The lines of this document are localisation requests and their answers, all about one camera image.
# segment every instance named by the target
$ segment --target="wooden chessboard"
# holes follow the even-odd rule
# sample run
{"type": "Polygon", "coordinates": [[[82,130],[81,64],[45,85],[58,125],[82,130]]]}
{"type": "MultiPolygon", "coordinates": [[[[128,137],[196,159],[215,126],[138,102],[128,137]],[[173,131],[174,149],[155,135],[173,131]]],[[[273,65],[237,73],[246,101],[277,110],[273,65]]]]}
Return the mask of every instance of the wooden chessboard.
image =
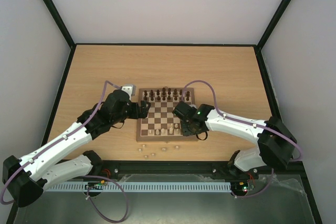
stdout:
{"type": "MultiPolygon", "coordinates": [[[[173,110],[181,100],[180,90],[183,88],[171,88],[171,98],[168,99],[168,88],[166,94],[162,94],[162,88],[139,89],[139,101],[145,100],[145,91],[147,92],[146,99],[151,103],[148,112],[148,117],[138,119],[136,127],[137,142],[174,142],[174,141],[197,141],[196,136],[183,136],[181,133],[180,119],[173,115],[173,110]],[[154,96],[150,96],[150,91],[153,90],[154,96]]],[[[187,104],[195,104],[195,94],[193,88],[187,88],[190,92],[189,100],[185,99],[187,104]]]]}

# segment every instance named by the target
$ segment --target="robotic arm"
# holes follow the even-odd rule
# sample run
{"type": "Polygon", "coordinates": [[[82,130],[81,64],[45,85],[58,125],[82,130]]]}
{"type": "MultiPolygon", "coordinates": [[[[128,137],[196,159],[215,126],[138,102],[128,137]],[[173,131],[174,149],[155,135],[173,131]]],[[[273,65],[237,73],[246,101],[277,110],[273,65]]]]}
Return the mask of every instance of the robotic arm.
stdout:
{"type": "Polygon", "coordinates": [[[55,184],[59,184],[74,177],[87,174],[98,175],[102,160],[94,151],[84,152],[79,157],[55,165],[73,150],[87,144],[99,135],[108,132],[117,123],[125,119],[146,118],[150,103],[141,101],[131,102],[130,96],[135,94],[134,85],[126,85],[109,94],[101,108],[84,127],[68,137],[92,115],[97,104],[78,117],[68,129],[58,137],[37,149],[36,151],[17,159],[10,156],[4,161],[3,183],[19,169],[26,165],[9,183],[7,189],[19,207],[33,203],[41,194],[55,184]]]}
{"type": "Polygon", "coordinates": [[[184,136],[196,135],[207,131],[221,131],[244,138],[256,146],[246,151],[236,151],[229,163],[228,169],[237,176],[240,171],[268,165],[274,169],[284,170],[292,157],[295,147],[263,128],[271,128],[296,143],[296,139],[284,126],[281,120],[271,116],[268,121],[254,120],[231,115],[220,111],[211,105],[202,104],[198,109],[181,101],[173,110],[173,114],[181,120],[184,136]]]}

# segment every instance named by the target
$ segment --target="chessboard border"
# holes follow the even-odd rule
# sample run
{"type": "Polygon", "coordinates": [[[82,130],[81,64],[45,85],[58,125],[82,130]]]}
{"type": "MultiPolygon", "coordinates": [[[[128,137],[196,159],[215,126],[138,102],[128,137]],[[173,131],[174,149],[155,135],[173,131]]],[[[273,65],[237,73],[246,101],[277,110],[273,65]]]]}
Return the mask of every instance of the chessboard border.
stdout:
{"type": "MultiPolygon", "coordinates": [[[[162,88],[140,88],[139,89],[139,94],[138,94],[138,102],[141,101],[142,99],[142,92],[147,90],[162,90],[162,88]]],[[[191,103],[195,104],[195,89],[194,88],[186,88],[187,91],[190,91],[191,93],[191,103]]],[[[139,143],[145,143],[145,142],[197,142],[198,139],[196,138],[196,136],[165,136],[165,137],[161,137],[161,139],[159,139],[160,136],[141,136],[141,119],[137,120],[136,123],[137,127],[136,127],[136,141],[139,143]]]]}

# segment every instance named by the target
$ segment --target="black metal frame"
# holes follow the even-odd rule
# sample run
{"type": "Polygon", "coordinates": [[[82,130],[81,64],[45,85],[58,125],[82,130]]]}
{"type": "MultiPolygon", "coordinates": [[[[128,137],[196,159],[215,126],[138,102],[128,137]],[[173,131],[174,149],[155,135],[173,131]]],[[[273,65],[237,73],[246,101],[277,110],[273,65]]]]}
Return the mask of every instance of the black metal frame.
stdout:
{"type": "MultiPolygon", "coordinates": [[[[260,75],[263,80],[265,87],[268,103],[270,110],[273,116],[281,118],[278,103],[276,101],[274,91],[269,79],[269,75],[266,69],[266,65],[263,59],[261,50],[265,45],[266,41],[270,37],[275,26],[279,22],[281,16],[285,12],[287,6],[291,0],[282,0],[279,7],[277,8],[275,14],[273,15],[269,25],[267,26],[263,36],[261,37],[258,45],[247,45],[247,44],[139,44],[139,43],[115,43],[115,44],[106,44],[106,43],[77,43],[73,41],[69,31],[67,30],[62,18],[60,17],[54,3],[52,0],[43,0],[50,11],[52,17],[54,18],[57,26],[62,32],[65,40],[67,41],[71,51],[69,58],[64,70],[64,74],[58,89],[55,103],[51,111],[51,115],[48,121],[48,125],[45,131],[45,135],[42,141],[42,145],[46,144],[48,137],[51,131],[52,124],[56,115],[58,104],[63,92],[64,85],[66,83],[67,75],[71,66],[71,62],[76,50],[76,45],[129,45],[129,46],[211,46],[211,47],[253,47],[260,75]]],[[[114,178],[118,178],[125,174],[199,174],[210,176],[213,179],[225,179],[230,182],[238,181],[236,178],[233,178],[230,174],[220,173],[219,171],[226,167],[227,162],[154,162],[154,161],[105,161],[104,167],[108,168],[111,171],[118,169],[117,173],[113,173],[114,178]]],[[[260,174],[270,174],[269,167],[260,167],[258,168],[258,173],[260,174]]],[[[309,205],[312,210],[312,214],[315,220],[315,223],[322,223],[314,196],[312,194],[307,174],[302,162],[290,163],[288,169],[284,172],[277,171],[277,174],[299,174],[304,186],[304,190],[307,193],[309,205]]],[[[16,204],[13,204],[10,211],[7,224],[14,223],[18,207],[16,204]]]]}

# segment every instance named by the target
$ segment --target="chessboard square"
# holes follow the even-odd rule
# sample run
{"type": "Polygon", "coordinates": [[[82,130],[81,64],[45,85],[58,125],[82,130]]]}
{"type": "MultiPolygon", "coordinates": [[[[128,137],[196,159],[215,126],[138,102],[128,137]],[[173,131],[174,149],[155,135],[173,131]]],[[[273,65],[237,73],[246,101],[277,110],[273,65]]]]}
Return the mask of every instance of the chessboard square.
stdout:
{"type": "Polygon", "coordinates": [[[148,124],[141,124],[142,130],[148,130],[148,124]]]}
{"type": "Polygon", "coordinates": [[[179,118],[173,118],[174,123],[180,123],[180,119],[179,118]]]}
{"type": "Polygon", "coordinates": [[[148,130],[141,130],[142,136],[148,136],[148,130]]]}

